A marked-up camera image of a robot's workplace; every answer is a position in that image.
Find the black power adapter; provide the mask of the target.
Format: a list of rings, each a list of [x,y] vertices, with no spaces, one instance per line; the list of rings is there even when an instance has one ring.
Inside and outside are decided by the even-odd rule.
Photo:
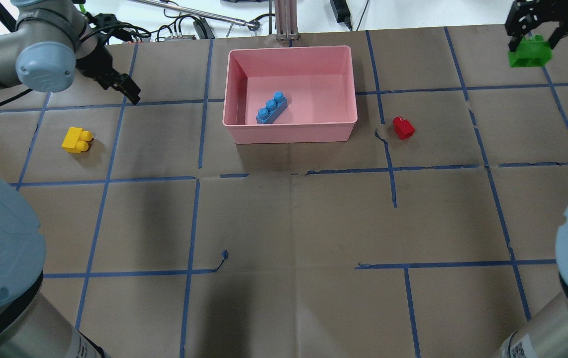
[[[348,30],[353,30],[351,12],[345,0],[330,0],[330,8],[337,23],[345,25]]]

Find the brown paper table cover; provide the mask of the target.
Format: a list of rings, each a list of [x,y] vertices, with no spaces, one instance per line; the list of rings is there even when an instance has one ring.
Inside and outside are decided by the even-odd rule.
[[[236,145],[229,52],[116,45],[132,106],[78,77],[0,109],[0,179],[47,240],[43,294],[114,358],[481,358],[561,289],[568,38],[512,69],[501,25],[303,34],[347,45],[341,143]],[[392,121],[409,120],[400,140]],[[61,148],[70,127],[90,149]]]

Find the yellow toy block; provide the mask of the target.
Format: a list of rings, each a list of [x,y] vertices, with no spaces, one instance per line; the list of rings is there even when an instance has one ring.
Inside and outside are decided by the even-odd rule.
[[[81,127],[70,127],[61,143],[61,148],[71,154],[81,154],[90,149],[94,136]]]

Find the silver metal rod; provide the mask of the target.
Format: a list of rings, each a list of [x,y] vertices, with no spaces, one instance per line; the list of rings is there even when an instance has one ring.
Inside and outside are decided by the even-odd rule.
[[[259,30],[261,27],[261,23],[259,20],[247,21],[239,18],[224,16],[222,14],[214,14],[214,13],[209,13],[207,11],[191,9],[190,7],[178,6],[161,0],[130,0],[129,2],[144,4],[146,6],[158,7],[161,9],[171,10],[179,13],[190,14],[193,16],[199,16],[202,18],[217,20],[220,22],[226,22],[236,26],[247,27],[250,30]]]

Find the green toy block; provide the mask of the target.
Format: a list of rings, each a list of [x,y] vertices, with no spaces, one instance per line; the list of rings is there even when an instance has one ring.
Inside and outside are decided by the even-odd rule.
[[[543,67],[553,58],[553,50],[542,35],[522,39],[516,52],[508,52],[511,68]]]

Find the blue toy block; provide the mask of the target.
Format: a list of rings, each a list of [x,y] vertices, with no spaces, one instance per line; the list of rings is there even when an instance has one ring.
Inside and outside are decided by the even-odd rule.
[[[288,108],[288,99],[282,91],[276,91],[265,106],[257,111],[255,121],[257,124],[274,124],[274,122]]]

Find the red toy block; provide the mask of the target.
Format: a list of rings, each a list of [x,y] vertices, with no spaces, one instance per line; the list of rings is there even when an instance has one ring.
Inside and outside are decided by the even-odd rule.
[[[396,116],[393,121],[393,129],[400,140],[407,140],[413,136],[415,128],[409,120],[404,119],[402,116]]]

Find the pink plastic box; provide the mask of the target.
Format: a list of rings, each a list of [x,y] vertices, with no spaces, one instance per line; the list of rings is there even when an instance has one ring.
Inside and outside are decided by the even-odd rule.
[[[272,124],[259,124],[259,109],[278,91],[288,106]],[[222,124],[236,144],[347,141],[357,120],[350,47],[229,52]]]

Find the aluminium frame post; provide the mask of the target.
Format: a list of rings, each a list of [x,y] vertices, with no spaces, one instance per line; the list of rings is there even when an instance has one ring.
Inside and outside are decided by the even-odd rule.
[[[299,39],[297,0],[275,0],[274,10],[276,19],[275,38],[278,41],[297,41]]]

